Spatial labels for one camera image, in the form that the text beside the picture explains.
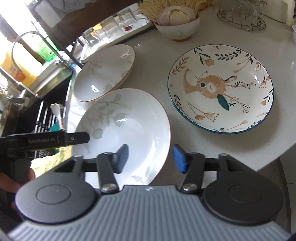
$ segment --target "faucet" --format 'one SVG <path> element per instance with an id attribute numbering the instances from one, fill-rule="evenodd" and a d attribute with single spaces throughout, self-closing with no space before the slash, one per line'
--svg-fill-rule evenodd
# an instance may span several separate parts
<path id="1" fill-rule="evenodd" d="M 18 71 L 22 72 L 21 68 L 17 65 L 17 63 L 15 62 L 14 58 L 13 58 L 13 49 L 15 47 L 15 44 L 21 39 L 21 37 L 23 37 L 24 35 L 26 34 L 36 34 L 38 35 L 42 40 L 43 42 L 45 42 L 45 44 L 52 50 L 52 52 L 54 52 L 56 54 L 56 56 L 58 56 L 60 58 L 60 60 L 58 61 L 58 66 L 60 68 L 63 68 L 63 69 L 70 69 L 70 64 L 67 60 L 65 60 L 52 46 L 50 43 L 47 42 L 47 40 L 37 31 L 29 31 L 29 32 L 26 32 L 26 33 L 23 33 L 19 36 L 17 36 L 17 38 L 14 40 L 13 42 L 13 46 L 12 46 L 12 49 L 11 49 L 11 59 L 12 59 L 12 62 L 13 64 L 17 67 Z"/>
<path id="2" fill-rule="evenodd" d="M 37 31 L 29 31 L 26 33 L 23 33 L 19 36 L 17 36 L 17 38 L 15 39 L 15 41 L 13 42 L 13 46 L 11 49 L 11 59 L 13 64 L 16 66 L 16 68 L 18 69 L 19 72 L 22 73 L 21 68 L 17 65 L 17 63 L 14 60 L 13 57 L 13 49 L 15 47 L 15 44 L 21 39 L 21 37 L 23 37 L 26 34 L 36 34 L 39 37 L 41 37 L 41 39 L 46 43 L 46 45 L 60 58 L 60 60 L 58 61 L 57 66 L 63 69 L 70 69 L 70 65 L 69 62 L 66 61 L 48 42 L 47 40 Z M 39 96 L 34 93 L 33 91 L 31 91 L 28 87 L 26 87 L 23 83 L 16 81 L 9 73 L 7 73 L 2 67 L 0 67 L 0 72 L 1 74 L 3 74 L 13 85 L 16 86 L 16 88 L 20 91 L 20 94 L 18 97 L 13 97 L 10 96 L 7 98 L 8 101 L 12 102 L 12 103 L 16 103 L 16 104 L 23 104 L 25 102 L 26 96 L 29 97 L 30 99 L 34 100 L 35 98 L 39 98 Z"/>

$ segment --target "kitchen counter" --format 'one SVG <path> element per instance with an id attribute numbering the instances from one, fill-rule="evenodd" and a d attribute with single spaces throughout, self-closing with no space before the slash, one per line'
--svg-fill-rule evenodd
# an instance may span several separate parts
<path id="1" fill-rule="evenodd" d="M 142 34 L 126 42 L 134 48 L 136 60 L 131 75 L 121 88 L 147 91 L 162 103 L 171 124 L 171 145 L 179 144 L 186 151 L 200 152 L 206 157 L 228 153 L 257 171 L 296 143 L 296 46 L 293 32 L 284 23 L 266 16 L 263 19 L 267 25 L 265 30 L 248 32 L 222 22 L 210 8 L 201 13 L 200 27 L 189 41 L 174 42 L 158 30 Z M 236 135 L 211 133 L 185 120 L 171 103 L 167 80 L 172 65 L 186 51 L 206 44 L 243 49 L 269 72 L 274 84 L 274 105 L 266 120 L 256 128 Z M 67 107 L 66 129 L 72 132 L 89 104 L 69 95 Z M 167 184 L 181 179 L 170 152 L 156 181 Z"/>

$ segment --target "white bowl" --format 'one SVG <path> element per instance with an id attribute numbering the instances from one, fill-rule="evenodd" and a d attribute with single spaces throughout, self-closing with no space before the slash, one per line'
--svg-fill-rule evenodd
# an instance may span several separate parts
<path id="1" fill-rule="evenodd" d="M 94 53 L 77 75 L 74 96 L 88 102 L 119 88 L 131 73 L 134 61 L 135 51 L 128 45 L 114 45 Z"/>
<path id="2" fill-rule="evenodd" d="M 84 158 L 116 152 L 123 144 L 128 145 L 126 165 L 121 174 L 115 174 L 120 189 L 123 185 L 148 185 L 170 149 L 170 123 L 165 109 L 155 97 L 137 89 L 107 93 L 85 112 L 76 131 L 90 134 L 89 143 L 72 149 L 73 155 L 82 154 Z M 95 186 L 97 173 L 86 173 L 86 179 L 89 177 Z"/>
<path id="3" fill-rule="evenodd" d="M 198 13 L 197 19 L 186 24 L 176 26 L 160 26 L 157 23 L 154 24 L 163 35 L 177 42 L 183 42 L 191 39 L 191 35 L 196 32 L 200 25 L 200 13 Z"/>

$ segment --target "ceramic bowl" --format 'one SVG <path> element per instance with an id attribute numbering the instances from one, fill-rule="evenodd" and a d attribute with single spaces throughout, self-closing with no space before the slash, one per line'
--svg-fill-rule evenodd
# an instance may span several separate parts
<path id="1" fill-rule="evenodd" d="M 128 45 L 114 45 L 94 53 L 77 75 L 74 96 L 88 102 L 119 88 L 131 73 L 134 61 L 135 51 Z"/>
<path id="2" fill-rule="evenodd" d="M 197 19 L 186 24 L 176 26 L 160 26 L 157 23 L 154 24 L 163 35 L 177 42 L 183 42 L 191 39 L 191 35 L 196 32 L 200 25 L 200 13 L 198 13 Z"/>
<path id="3" fill-rule="evenodd" d="M 83 154 L 84 158 L 128 145 L 127 163 L 121 174 L 115 174 L 120 188 L 148 185 L 162 168 L 170 148 L 170 123 L 163 106 L 137 89 L 107 93 L 85 112 L 76 131 L 90 135 L 89 143 L 72 149 L 72 154 Z"/>
<path id="4" fill-rule="evenodd" d="M 273 84 L 262 63 L 227 45 L 204 45 L 183 54 L 169 73 L 168 90 L 184 118 L 221 134 L 256 127 L 274 101 Z"/>

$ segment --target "finger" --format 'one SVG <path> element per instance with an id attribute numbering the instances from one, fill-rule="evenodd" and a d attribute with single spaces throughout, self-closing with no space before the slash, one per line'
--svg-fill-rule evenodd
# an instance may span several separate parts
<path id="1" fill-rule="evenodd" d="M 0 189 L 6 192 L 16 193 L 19 188 L 20 185 L 17 182 L 0 172 Z"/>
<path id="2" fill-rule="evenodd" d="M 32 168 L 30 168 L 27 172 L 28 181 L 32 181 L 36 178 L 35 172 Z"/>

